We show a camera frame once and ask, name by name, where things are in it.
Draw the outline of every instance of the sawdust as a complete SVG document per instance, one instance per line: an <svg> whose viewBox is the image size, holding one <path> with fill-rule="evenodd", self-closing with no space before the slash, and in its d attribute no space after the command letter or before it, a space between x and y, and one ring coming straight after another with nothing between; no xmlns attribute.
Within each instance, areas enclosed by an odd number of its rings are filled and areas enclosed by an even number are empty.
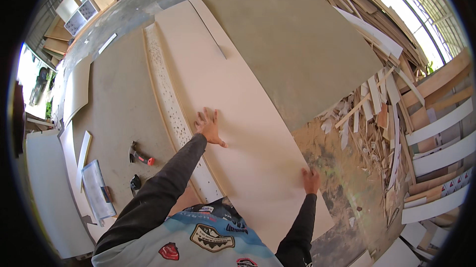
<svg viewBox="0 0 476 267"><path fill-rule="evenodd" d="M377 250L378 258L403 228L401 210L387 231L378 170L366 166L352 140L341 150L338 131L333 128L325 135L321 123L316 118L292 132L309 167L321 175L321 192L335 222L325 235L313 241L313 264L348 266L366 248L370 252ZM356 218L354 227L349 223L351 217Z"/></svg>

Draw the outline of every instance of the person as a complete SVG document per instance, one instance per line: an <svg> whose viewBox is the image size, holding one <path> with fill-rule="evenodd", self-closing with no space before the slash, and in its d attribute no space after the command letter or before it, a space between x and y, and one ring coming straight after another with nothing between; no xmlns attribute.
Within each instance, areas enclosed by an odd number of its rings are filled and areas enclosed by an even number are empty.
<svg viewBox="0 0 476 267"><path fill-rule="evenodd" d="M320 179L302 169L306 197L286 237L273 254L232 204L219 199L168 217L205 152L207 142L228 145L213 118L197 113L196 133L126 205L98 240L94 266L312 266L310 255Z"/></svg>

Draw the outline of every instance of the large wooden board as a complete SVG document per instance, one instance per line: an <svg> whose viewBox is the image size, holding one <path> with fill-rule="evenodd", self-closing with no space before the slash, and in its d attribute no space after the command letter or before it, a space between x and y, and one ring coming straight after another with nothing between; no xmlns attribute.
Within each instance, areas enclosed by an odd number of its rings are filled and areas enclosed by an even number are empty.
<svg viewBox="0 0 476 267"><path fill-rule="evenodd" d="M365 39L326 0L203 1L290 131L382 68Z"/></svg>
<svg viewBox="0 0 476 267"><path fill-rule="evenodd" d="M276 251L304 200L306 161L217 20L201 0L191 1L156 15L176 93L189 123L203 106L219 109L220 136L229 148L208 145L204 157L237 211ZM270 214L276 208L286 210ZM313 238L333 225L318 193Z"/></svg>

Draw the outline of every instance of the concrete floor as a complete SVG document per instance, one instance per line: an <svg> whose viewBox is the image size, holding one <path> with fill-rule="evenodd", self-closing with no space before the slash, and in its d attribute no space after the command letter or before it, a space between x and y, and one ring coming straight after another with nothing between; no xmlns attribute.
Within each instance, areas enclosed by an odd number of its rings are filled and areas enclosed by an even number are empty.
<svg viewBox="0 0 476 267"><path fill-rule="evenodd" d="M64 79L75 64L88 54L93 60L98 49L113 34L116 39L153 20L153 14L184 0L119 0L78 38L64 59ZM62 118L62 103L59 103L58 118ZM348 266L365 249L377 250L379 257L401 232L398 218L387 230L383 218L381 187L378 182L369 182L377 177L376 171L364 173L357 169L362 158L354 146L340 150L338 133L333 130L327 136L315 119L301 129L292 132L297 145L310 167L316 168L322 177L323 197L334 219L335 226L318 240L312 242L311 254L314 266ZM355 224L349 219L355 217Z"/></svg>

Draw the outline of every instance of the white wood strip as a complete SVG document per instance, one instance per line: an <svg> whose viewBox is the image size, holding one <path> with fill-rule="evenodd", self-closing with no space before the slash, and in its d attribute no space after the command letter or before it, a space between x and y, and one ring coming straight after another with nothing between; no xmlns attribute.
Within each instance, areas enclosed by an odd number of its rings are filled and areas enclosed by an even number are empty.
<svg viewBox="0 0 476 267"><path fill-rule="evenodd" d="M164 114L166 128L170 131L175 149L179 150L192 138L193 133L185 120L180 102L175 94L155 24L146 27L144 31L147 44L146 54L154 90L157 92L160 109ZM203 156L200 157L190 180L204 203L211 203L224 197Z"/></svg>
<svg viewBox="0 0 476 267"><path fill-rule="evenodd" d="M458 142L459 140L461 140L460 137L456 137L455 139L449 141L448 143L445 143L441 146L438 146L437 148L434 148L432 150L429 150L429 151L426 151L426 152L422 152L422 153L415 153L415 155L413 156L413 160L415 159L418 159L418 158L421 158L421 157L425 157L429 154L432 154L432 153L435 153L437 151L440 151L440 150L443 150L445 148L448 148L449 146L455 144L456 142Z"/></svg>
<svg viewBox="0 0 476 267"><path fill-rule="evenodd" d="M403 208L412 208L412 207L415 207L415 206L423 205L425 203L426 203L426 197L423 197L423 198L413 200L413 201L410 201L410 202L407 202L407 203L403 204Z"/></svg>
<svg viewBox="0 0 476 267"><path fill-rule="evenodd" d="M354 113L354 133L358 132L358 117L359 117L359 111L357 110Z"/></svg>
<svg viewBox="0 0 476 267"><path fill-rule="evenodd" d="M402 211L402 225L439 216L440 214L455 209L465 201L468 188L469 185L436 201L404 209Z"/></svg>
<svg viewBox="0 0 476 267"><path fill-rule="evenodd" d="M403 237L413 247L417 247L425 234L426 228L424 226L422 226L420 223L411 223L407 224L405 228L403 228L400 236Z"/></svg>
<svg viewBox="0 0 476 267"><path fill-rule="evenodd" d="M397 44L394 40L392 40L389 36L384 34L383 32L379 31L377 28L373 27L372 25L368 24L364 20L361 20L354 15L341 10L340 8L334 7L342 16L344 16L352 25L358 26L368 32L373 37L377 38L382 45L383 48L389 50L391 54L393 54L396 58L399 58L402 54L403 48Z"/></svg>
<svg viewBox="0 0 476 267"><path fill-rule="evenodd" d="M373 267L418 267L418 259L400 238L373 264Z"/></svg>
<svg viewBox="0 0 476 267"><path fill-rule="evenodd" d="M99 54L101 54L104 49L106 49L106 47L112 42L112 40L114 40L115 38L117 37L117 34L114 33L107 41L106 43L104 43L104 45L102 45L101 49L99 49Z"/></svg>
<svg viewBox="0 0 476 267"><path fill-rule="evenodd" d="M377 72L377 76L378 76L378 80L382 80L384 79L384 69L382 68L380 71ZM384 104L387 103L387 89L386 89L386 83L387 81L384 80L384 82L382 82L382 84L380 85L380 92L381 92L381 95L380 97L382 98L382 101Z"/></svg>
<svg viewBox="0 0 476 267"><path fill-rule="evenodd" d="M76 171L76 188L82 193L83 186L83 168L88 157L89 146L91 144L92 136L88 131L84 132L83 143L81 144L80 158L78 160L78 170Z"/></svg>
<svg viewBox="0 0 476 267"><path fill-rule="evenodd" d="M413 85L412 81L408 79L407 75L402 72L401 69L397 70L397 73L400 75L400 77L405 81L405 83L410 87L413 93L415 93L416 98L420 101L420 103L424 106L425 105L425 99L421 95L421 93L418 91L418 89Z"/></svg>
<svg viewBox="0 0 476 267"><path fill-rule="evenodd" d="M370 95L372 96L372 102L374 103L374 114L382 111L382 103L380 102L380 95L378 94L377 83L375 82L375 76L370 77L367 80Z"/></svg>
<svg viewBox="0 0 476 267"><path fill-rule="evenodd" d="M416 144L438 133L441 133L445 129L453 126L455 123L465 118L471 112L473 112L473 100L469 98L458 108L454 109L437 121L414 131L412 134L406 135L408 145Z"/></svg>
<svg viewBox="0 0 476 267"><path fill-rule="evenodd" d="M448 166L455 163L473 153L476 150L476 131L466 136L461 141L437 151L426 157L422 157L413 161L415 175L421 176L431 171Z"/></svg>

